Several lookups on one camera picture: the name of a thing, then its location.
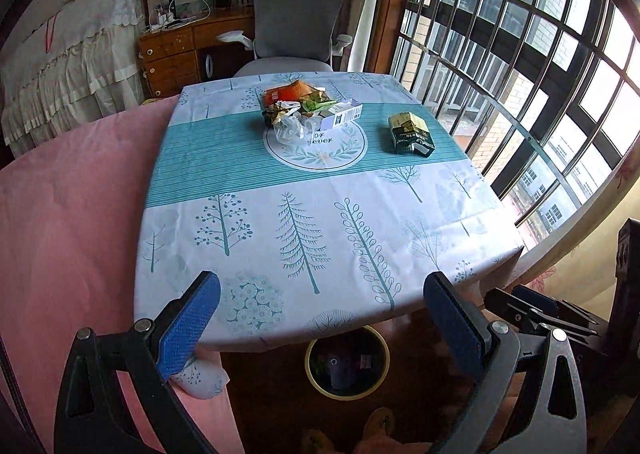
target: chair armrest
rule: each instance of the chair armrest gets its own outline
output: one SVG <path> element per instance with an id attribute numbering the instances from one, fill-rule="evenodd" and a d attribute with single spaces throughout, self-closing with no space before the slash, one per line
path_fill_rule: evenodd
<path id="1" fill-rule="evenodd" d="M 250 38 L 245 37 L 243 35 L 243 31 L 242 30 L 232 30 L 232 31 L 226 31 L 225 33 L 221 33 L 217 39 L 220 42 L 241 42 L 244 45 L 244 49 L 247 51 L 253 51 L 254 50 L 254 41 L 252 41 Z"/>
<path id="2" fill-rule="evenodd" d="M 331 55 L 341 57 L 342 50 L 344 50 L 349 44 L 353 42 L 353 37 L 351 35 L 338 35 L 336 43 L 331 48 Z"/>

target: orange package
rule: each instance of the orange package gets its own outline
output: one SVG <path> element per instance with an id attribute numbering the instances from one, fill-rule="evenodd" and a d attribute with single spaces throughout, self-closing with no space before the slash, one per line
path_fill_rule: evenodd
<path id="1" fill-rule="evenodd" d="M 288 86 L 280 86 L 279 88 L 266 90 L 264 92 L 264 105 L 270 106 L 278 100 L 297 102 L 300 97 L 308 95 L 312 91 L 313 88 L 305 84 L 302 80 L 296 80 Z"/>

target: tree-patterned tablecloth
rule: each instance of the tree-patterned tablecloth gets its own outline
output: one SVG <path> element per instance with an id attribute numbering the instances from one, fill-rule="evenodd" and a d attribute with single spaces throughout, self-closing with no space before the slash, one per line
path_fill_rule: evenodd
<path id="1" fill-rule="evenodd" d="M 279 144 L 264 91 L 302 78 L 363 103 L 357 123 Z M 388 117 L 411 111 L 436 151 L 393 153 Z M 522 240 L 494 192 L 394 78 L 298 73 L 184 88 L 143 214 L 134 316 L 154 318 L 201 270 L 222 298 L 201 344 L 259 351 L 423 307 L 427 274 L 474 283 Z"/>

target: desk drawer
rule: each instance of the desk drawer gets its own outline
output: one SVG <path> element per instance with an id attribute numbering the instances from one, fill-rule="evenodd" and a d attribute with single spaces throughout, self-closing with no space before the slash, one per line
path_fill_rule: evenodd
<path id="1" fill-rule="evenodd" d="M 210 46 L 219 46 L 225 44 L 220 42 L 216 37 L 226 31 L 242 30 L 244 34 L 252 39 L 254 38 L 254 19 L 240 18 L 232 20 L 222 20 L 220 22 L 210 22 L 193 27 L 193 41 L 197 49 L 208 48 Z"/>
<path id="2" fill-rule="evenodd" d="M 197 83 L 198 76 L 191 74 L 158 81 L 150 79 L 149 87 L 151 88 L 151 94 L 153 96 L 157 98 L 167 98 L 180 94 L 183 87 Z"/>
<path id="3" fill-rule="evenodd" d="M 158 82 L 183 75 L 196 74 L 196 53 L 188 51 L 171 57 L 145 63 L 146 75 L 150 81 Z"/>
<path id="4" fill-rule="evenodd" d="M 193 50 L 191 28 L 163 31 L 140 40 L 140 54 L 145 63 L 190 50 Z"/>

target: metal screw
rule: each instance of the metal screw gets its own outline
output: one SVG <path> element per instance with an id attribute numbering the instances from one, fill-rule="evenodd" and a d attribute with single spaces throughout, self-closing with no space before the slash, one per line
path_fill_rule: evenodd
<path id="1" fill-rule="evenodd" d="M 501 320 L 493 322 L 491 327 L 496 333 L 500 333 L 500 335 L 506 335 L 509 332 L 509 326 L 507 326 L 506 322 L 502 322 Z"/>
<path id="2" fill-rule="evenodd" d="M 566 340 L 566 333 L 560 328 L 554 329 L 551 334 L 558 342 L 564 342 Z"/>
<path id="3" fill-rule="evenodd" d="M 90 328 L 82 328 L 81 330 L 78 331 L 78 333 L 76 333 L 76 338 L 78 338 L 78 340 L 85 340 L 90 336 L 91 336 Z"/>
<path id="4" fill-rule="evenodd" d="M 133 325 L 138 333 L 145 333 L 151 329 L 152 322 L 149 319 L 140 319 Z"/>

